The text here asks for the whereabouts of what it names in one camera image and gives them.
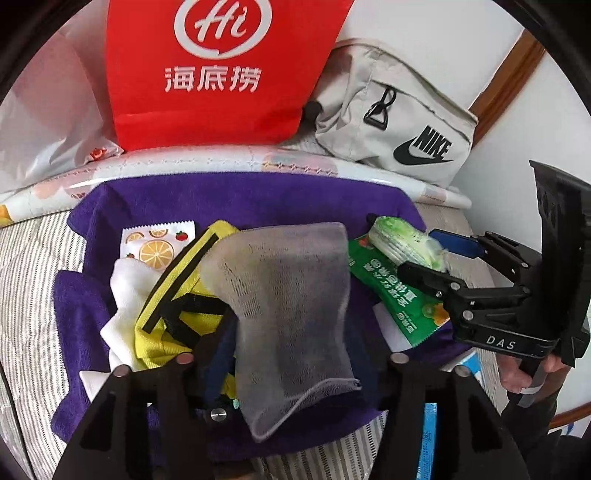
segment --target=wooden door frame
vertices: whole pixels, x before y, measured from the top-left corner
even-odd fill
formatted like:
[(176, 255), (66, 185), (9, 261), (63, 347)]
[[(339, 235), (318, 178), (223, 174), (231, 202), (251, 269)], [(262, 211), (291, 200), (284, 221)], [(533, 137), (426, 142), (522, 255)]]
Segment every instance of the wooden door frame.
[(544, 53), (545, 49), (540, 42), (529, 31), (524, 30), (488, 87), (470, 107), (470, 111), (478, 117), (473, 146), (482, 140), (519, 95)]

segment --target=haidilao logo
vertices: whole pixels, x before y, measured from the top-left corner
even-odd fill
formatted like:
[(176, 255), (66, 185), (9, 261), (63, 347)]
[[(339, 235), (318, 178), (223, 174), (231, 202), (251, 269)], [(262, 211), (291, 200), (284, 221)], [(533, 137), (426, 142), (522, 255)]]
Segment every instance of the haidilao logo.
[(185, 0), (174, 19), (174, 33), (196, 57), (231, 59), (258, 45), (271, 20), (269, 0)]

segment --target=finger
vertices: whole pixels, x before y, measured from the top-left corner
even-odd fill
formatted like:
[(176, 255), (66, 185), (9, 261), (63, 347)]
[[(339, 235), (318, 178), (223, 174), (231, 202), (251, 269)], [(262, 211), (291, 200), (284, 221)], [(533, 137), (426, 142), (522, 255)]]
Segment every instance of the finger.
[(496, 354), (496, 364), (499, 366), (500, 372), (511, 372), (519, 369), (519, 363), (515, 357), (503, 355), (502, 353)]
[(531, 377), (519, 370), (517, 359), (497, 354), (496, 361), (499, 366), (499, 378), (503, 388), (513, 393), (520, 393), (522, 388), (531, 386)]
[(562, 360), (553, 353), (551, 353), (547, 358), (542, 360), (542, 366), (544, 368), (544, 371), (549, 374), (566, 368), (566, 365), (562, 363)]

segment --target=white plastic bag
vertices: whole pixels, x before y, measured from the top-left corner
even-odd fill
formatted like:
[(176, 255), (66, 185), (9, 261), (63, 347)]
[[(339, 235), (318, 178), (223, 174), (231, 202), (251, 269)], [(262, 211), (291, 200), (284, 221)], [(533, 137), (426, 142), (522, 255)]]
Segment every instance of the white plastic bag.
[(85, 68), (57, 33), (0, 105), (0, 194), (120, 154), (102, 130)]

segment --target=nike logo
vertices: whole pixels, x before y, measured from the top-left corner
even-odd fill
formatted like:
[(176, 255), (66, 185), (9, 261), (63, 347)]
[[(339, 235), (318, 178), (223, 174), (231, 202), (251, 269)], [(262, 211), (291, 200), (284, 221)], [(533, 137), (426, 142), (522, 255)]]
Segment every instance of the nike logo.
[[(429, 157), (417, 157), (410, 153), (410, 147), (418, 148)], [(443, 156), (448, 152), (452, 143), (441, 133), (427, 125), (423, 133), (418, 137), (410, 139), (394, 150), (394, 160), (402, 165), (430, 165), (434, 163), (447, 163), (453, 160), (446, 160)]]

